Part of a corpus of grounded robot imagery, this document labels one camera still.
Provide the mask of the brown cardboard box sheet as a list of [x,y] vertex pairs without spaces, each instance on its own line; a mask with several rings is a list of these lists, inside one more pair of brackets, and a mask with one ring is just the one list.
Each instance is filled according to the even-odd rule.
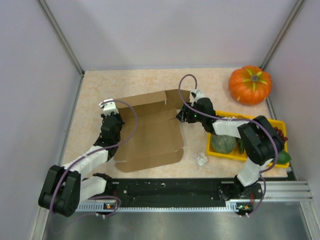
[[178,163],[184,140],[177,111],[189,102],[188,90],[163,90],[121,98],[117,108],[124,121],[115,166],[124,173]]

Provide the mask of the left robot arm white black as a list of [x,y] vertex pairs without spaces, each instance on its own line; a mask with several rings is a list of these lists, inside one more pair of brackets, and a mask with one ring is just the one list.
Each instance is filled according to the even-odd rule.
[[99,165],[108,162],[117,152],[121,130],[125,124],[119,113],[101,114],[100,134],[90,149],[78,159],[49,168],[38,198],[38,205],[54,213],[71,216],[82,201],[100,195],[109,198],[114,191],[106,174],[85,178]]

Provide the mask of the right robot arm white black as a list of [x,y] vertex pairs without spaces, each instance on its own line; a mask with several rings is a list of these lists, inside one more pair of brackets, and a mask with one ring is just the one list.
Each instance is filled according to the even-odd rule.
[[233,185],[219,190],[223,200],[249,195],[264,168],[285,147],[285,141],[265,116],[259,115],[253,119],[218,116],[207,97],[192,103],[185,102],[176,118],[182,123],[201,123],[206,132],[216,137],[228,136],[241,140],[247,160],[234,177]]

